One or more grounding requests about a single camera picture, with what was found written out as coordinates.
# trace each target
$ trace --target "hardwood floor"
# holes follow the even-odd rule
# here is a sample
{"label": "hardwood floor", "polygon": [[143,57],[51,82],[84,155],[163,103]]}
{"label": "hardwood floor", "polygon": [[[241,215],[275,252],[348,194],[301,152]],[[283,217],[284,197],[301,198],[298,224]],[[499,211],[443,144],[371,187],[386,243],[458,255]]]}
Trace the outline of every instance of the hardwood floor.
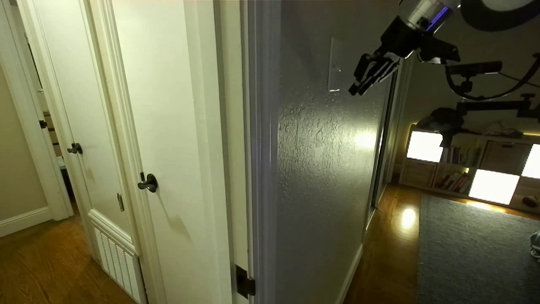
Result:
{"label": "hardwood floor", "polygon": [[0,303],[134,303],[92,259],[78,213],[0,238]]}
{"label": "hardwood floor", "polygon": [[364,241],[345,304],[416,303],[419,207],[422,194],[540,220],[540,216],[473,200],[389,184]]}

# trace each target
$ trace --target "cable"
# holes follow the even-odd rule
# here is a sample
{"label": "cable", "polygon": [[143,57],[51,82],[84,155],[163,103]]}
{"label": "cable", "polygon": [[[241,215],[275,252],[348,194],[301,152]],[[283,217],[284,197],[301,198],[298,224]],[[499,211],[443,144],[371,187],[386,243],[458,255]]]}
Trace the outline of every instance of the cable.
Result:
{"label": "cable", "polygon": [[[505,73],[499,72],[498,74],[501,75],[501,76],[504,76],[504,77],[506,77],[506,78],[510,78],[510,79],[512,79],[512,80],[516,80],[516,81],[520,81],[520,80],[521,80],[521,79],[519,79],[519,78],[515,78],[515,77],[510,76],[510,75],[505,74]],[[540,85],[538,85],[538,84],[534,84],[534,83],[530,83],[530,82],[525,82],[525,84],[528,84],[528,85],[530,85],[530,86],[532,86],[532,87],[535,87],[535,88],[540,88]]]}
{"label": "cable", "polygon": [[465,92],[463,92],[461,90],[461,88],[459,86],[457,86],[454,81],[452,80],[452,77],[451,77],[451,74],[450,74],[450,71],[448,70],[448,67],[445,67],[445,74],[446,74],[446,81],[448,83],[448,86],[450,86],[450,89],[455,93],[457,94],[458,96],[461,96],[463,98],[466,98],[466,99],[469,99],[469,100],[474,100],[474,101],[484,101],[484,100],[491,100],[491,99],[495,99],[495,98],[499,98],[499,97],[503,97],[503,96],[506,96],[512,92],[514,92],[515,90],[521,88],[524,84],[526,84],[529,80],[531,80],[531,78],[533,77],[533,75],[536,73],[536,71],[538,70],[538,68],[540,68],[540,53],[536,53],[533,55],[533,57],[536,59],[535,62],[531,65],[531,67],[529,68],[529,70],[527,71],[527,73],[525,73],[525,75],[523,76],[522,79],[519,80],[519,82],[513,86],[511,89],[503,92],[503,93],[500,93],[500,94],[497,94],[497,95],[493,95],[493,96],[489,96],[489,97],[484,97],[484,96],[471,96]]}

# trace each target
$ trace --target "door hinge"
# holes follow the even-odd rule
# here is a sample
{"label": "door hinge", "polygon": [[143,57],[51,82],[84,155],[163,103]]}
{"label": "door hinge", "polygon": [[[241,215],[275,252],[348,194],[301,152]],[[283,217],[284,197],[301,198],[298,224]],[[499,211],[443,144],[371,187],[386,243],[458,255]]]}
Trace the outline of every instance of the door hinge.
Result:
{"label": "door hinge", "polygon": [[249,295],[255,295],[255,280],[247,275],[247,270],[236,265],[237,292],[249,299]]}
{"label": "door hinge", "polygon": [[118,200],[118,206],[120,207],[120,211],[124,212],[124,199],[122,198],[122,194],[116,193],[116,199]]}

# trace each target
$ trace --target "carpet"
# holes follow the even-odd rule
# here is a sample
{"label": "carpet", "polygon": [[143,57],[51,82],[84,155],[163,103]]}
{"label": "carpet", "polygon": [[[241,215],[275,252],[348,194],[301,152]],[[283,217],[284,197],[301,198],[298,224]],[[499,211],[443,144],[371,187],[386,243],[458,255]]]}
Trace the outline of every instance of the carpet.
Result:
{"label": "carpet", "polygon": [[529,236],[540,221],[424,196],[419,304],[540,303]]}

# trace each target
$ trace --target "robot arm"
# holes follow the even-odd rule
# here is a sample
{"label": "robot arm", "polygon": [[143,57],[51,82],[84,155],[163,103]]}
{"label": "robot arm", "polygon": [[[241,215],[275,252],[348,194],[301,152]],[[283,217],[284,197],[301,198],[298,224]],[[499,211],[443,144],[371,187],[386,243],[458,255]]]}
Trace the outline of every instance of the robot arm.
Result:
{"label": "robot arm", "polygon": [[[352,95],[363,95],[373,84],[385,80],[399,67],[400,58],[419,50],[421,62],[447,65],[459,62],[457,47],[433,34],[461,6],[461,0],[401,0],[399,15],[381,36],[373,54],[363,54],[354,71]],[[540,0],[465,0],[465,21],[483,31],[516,27],[540,12]]]}

